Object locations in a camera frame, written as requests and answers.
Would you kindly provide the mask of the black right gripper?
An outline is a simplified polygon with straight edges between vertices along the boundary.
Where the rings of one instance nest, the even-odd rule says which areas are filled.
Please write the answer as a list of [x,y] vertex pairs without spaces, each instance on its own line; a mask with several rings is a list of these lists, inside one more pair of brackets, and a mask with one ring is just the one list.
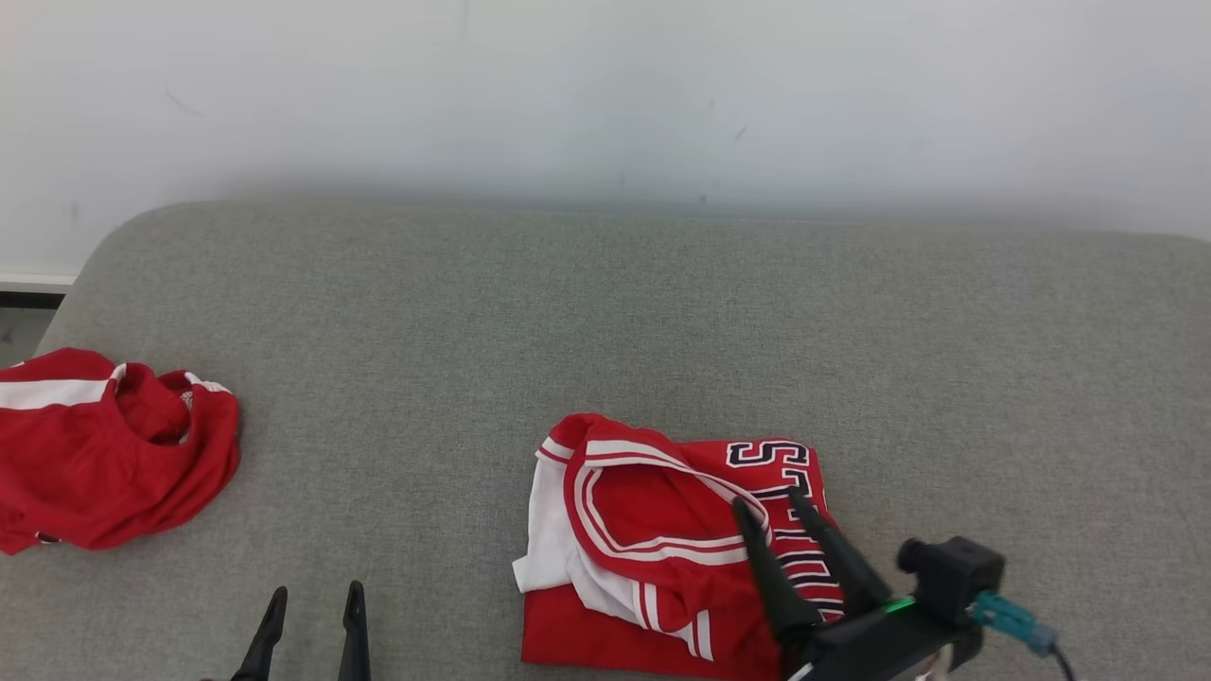
[[861,553],[804,496],[787,490],[800,525],[823,553],[846,616],[823,623],[817,607],[791,585],[744,498],[731,500],[751,574],[773,637],[784,649],[784,680],[949,680],[978,656],[983,628],[963,617],[939,620],[922,603],[893,591]]

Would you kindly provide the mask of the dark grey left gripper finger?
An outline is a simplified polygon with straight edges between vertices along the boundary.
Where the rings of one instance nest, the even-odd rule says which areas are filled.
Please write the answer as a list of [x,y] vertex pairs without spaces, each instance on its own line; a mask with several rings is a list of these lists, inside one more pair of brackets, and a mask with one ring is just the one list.
[[266,681],[272,668],[272,651],[285,634],[285,616],[289,606],[289,588],[281,585],[272,593],[269,606],[256,629],[247,654],[231,681]]
[[339,681],[371,681],[369,635],[366,617],[365,586],[360,580],[352,580],[348,589],[344,616],[344,648],[339,664]]

